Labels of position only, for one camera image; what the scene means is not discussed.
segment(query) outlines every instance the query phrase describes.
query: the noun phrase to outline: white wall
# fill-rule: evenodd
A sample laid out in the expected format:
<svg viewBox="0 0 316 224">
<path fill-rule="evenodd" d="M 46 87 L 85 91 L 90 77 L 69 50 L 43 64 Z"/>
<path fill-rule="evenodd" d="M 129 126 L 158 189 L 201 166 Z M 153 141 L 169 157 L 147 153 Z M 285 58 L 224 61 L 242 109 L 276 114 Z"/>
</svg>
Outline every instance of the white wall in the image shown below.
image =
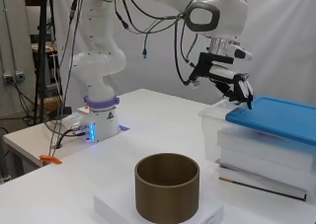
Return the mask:
<svg viewBox="0 0 316 224">
<path fill-rule="evenodd" d="M 31 40 L 29 36 L 25 0 L 6 0 L 9 26 L 16 55 L 17 68 L 26 74 L 26 81 L 19 84 L 23 93 L 33 98 L 35 87 L 35 71 L 32 57 Z M 3 13 L 3 3 L 0 0 L 0 46 L 4 68 L 7 73 L 14 75 L 13 59 L 10 51 L 9 37 Z M 21 111 L 21 105 L 16 90 L 3 82 L 0 68 L 0 116 Z"/>
<path fill-rule="evenodd" d="M 70 0 L 55 0 L 59 44 L 63 44 L 67 27 Z M 156 15 L 175 13 L 172 9 L 148 0 L 136 0 L 148 12 Z M 252 62 L 236 61 L 236 71 L 249 72 L 257 95 L 271 95 L 316 105 L 316 0 L 248 0 L 249 19 L 240 40 L 242 45 L 254 53 Z M 134 21 L 146 28 L 150 20 L 130 7 Z M 119 11 L 124 16 L 123 8 Z M 202 80 L 199 89 L 184 87 L 178 79 L 173 54 L 173 30 L 149 38 L 148 58 L 142 58 L 143 37 L 135 36 L 116 26 L 116 39 L 127 57 L 126 69 L 114 75 L 108 82 L 118 94 L 138 88 L 146 88 L 194 101 L 212 104 L 218 100 L 213 85 Z M 187 31 L 185 49 L 193 34 Z M 85 50 L 85 40 L 79 36 L 76 51 Z M 205 51 L 206 40 L 199 38 L 193 59 Z M 184 75 L 191 68 L 181 64 Z M 62 69 L 63 79 L 67 67 Z M 68 96 L 69 105 L 82 105 L 85 90 L 72 79 Z"/>
</svg>

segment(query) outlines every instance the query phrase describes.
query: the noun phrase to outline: cylindrical container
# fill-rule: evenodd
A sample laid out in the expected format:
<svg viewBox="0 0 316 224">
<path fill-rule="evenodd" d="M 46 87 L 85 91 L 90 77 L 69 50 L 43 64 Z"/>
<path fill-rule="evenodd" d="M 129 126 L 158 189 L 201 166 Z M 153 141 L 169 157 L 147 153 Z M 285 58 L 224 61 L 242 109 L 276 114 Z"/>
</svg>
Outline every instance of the cylindrical container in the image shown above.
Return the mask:
<svg viewBox="0 0 316 224">
<path fill-rule="evenodd" d="M 146 220 L 182 223 L 198 211 L 199 166 L 179 154 L 157 154 L 135 167 L 136 208 Z"/>
</svg>

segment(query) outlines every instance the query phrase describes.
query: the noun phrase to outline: orange handle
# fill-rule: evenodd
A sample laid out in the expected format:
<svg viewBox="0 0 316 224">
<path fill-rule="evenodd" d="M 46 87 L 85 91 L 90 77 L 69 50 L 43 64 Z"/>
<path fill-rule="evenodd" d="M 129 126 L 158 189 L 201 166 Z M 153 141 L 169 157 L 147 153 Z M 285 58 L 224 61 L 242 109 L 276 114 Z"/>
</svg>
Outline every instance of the orange handle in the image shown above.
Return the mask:
<svg viewBox="0 0 316 224">
<path fill-rule="evenodd" d="M 50 156 L 45 156 L 45 155 L 40 155 L 40 156 L 39 156 L 39 160 L 40 160 L 41 162 L 54 163 L 54 164 L 56 164 L 56 165 L 62 164 L 62 162 L 61 162 L 58 158 L 50 157 Z"/>
</svg>

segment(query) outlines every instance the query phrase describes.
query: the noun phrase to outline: translucent plastic bin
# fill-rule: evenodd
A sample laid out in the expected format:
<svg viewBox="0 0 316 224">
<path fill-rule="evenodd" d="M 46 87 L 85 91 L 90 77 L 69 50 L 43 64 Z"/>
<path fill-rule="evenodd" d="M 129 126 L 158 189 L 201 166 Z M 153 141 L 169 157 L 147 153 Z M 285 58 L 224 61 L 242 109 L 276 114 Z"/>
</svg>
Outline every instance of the translucent plastic bin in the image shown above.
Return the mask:
<svg viewBox="0 0 316 224">
<path fill-rule="evenodd" d="M 205 157 L 207 160 L 216 162 L 220 159 L 221 150 L 217 146 L 217 130 L 232 125 L 225 120 L 225 117 L 238 107 L 227 100 L 222 100 L 199 113 L 205 143 Z"/>
<path fill-rule="evenodd" d="M 295 187 L 316 187 L 315 155 L 300 149 L 307 145 L 226 121 L 238 107 L 245 106 L 223 100 L 199 113 L 206 159 Z"/>
</svg>

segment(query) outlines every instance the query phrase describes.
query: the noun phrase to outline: white foam block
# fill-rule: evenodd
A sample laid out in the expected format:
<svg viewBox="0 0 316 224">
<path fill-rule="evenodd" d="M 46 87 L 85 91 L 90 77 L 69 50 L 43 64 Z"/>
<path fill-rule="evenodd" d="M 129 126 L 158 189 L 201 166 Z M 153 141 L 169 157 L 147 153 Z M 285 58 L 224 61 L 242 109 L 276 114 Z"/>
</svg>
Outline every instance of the white foam block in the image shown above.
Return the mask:
<svg viewBox="0 0 316 224">
<path fill-rule="evenodd" d="M 108 188 L 94 196 L 95 211 L 111 224 L 148 224 L 142 218 L 135 204 L 135 188 L 129 183 Z M 200 191 L 197 214 L 185 224 L 219 224 L 224 217 L 222 203 L 210 196 L 208 192 Z"/>
</svg>

